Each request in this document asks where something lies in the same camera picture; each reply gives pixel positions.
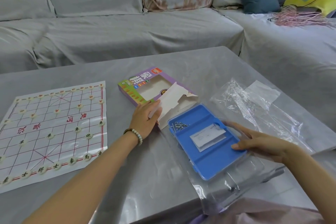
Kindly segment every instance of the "cardboard box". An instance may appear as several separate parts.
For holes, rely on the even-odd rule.
[[[119,90],[137,106],[138,103],[161,99],[162,114],[158,121],[160,129],[169,119],[187,110],[198,102],[198,96],[157,67],[118,83]]]

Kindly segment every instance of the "blue plastic case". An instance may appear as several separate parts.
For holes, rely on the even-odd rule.
[[[175,122],[182,122],[189,126],[175,133],[174,128],[171,127]],[[224,129],[226,138],[200,152],[190,136],[212,124],[216,124]],[[246,151],[235,151],[231,149],[231,145],[237,143],[239,139],[203,104],[198,104],[181,115],[170,119],[168,125],[170,132],[176,137],[188,155],[194,170],[198,172],[204,180],[213,178],[216,174],[246,154]]]

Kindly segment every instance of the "chinese chess board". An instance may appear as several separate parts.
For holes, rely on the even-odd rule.
[[[105,82],[16,97],[0,123],[0,193],[86,167],[105,149]]]

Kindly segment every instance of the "forearm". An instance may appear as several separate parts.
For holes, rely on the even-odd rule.
[[[24,224],[87,224],[137,143],[138,137],[131,132],[120,137],[27,218]]]
[[[284,164],[292,172],[326,223],[336,223],[336,181],[311,156],[294,147]]]

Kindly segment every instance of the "beaded bracelet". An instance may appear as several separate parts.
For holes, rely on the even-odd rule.
[[[138,144],[138,146],[140,146],[140,145],[142,144],[142,137],[141,137],[141,135],[139,134],[139,132],[137,132],[135,129],[128,128],[128,129],[126,129],[126,130],[124,131],[124,134],[126,134],[128,131],[131,131],[131,132],[133,132],[133,133],[136,134],[136,136],[139,138],[139,144]]]

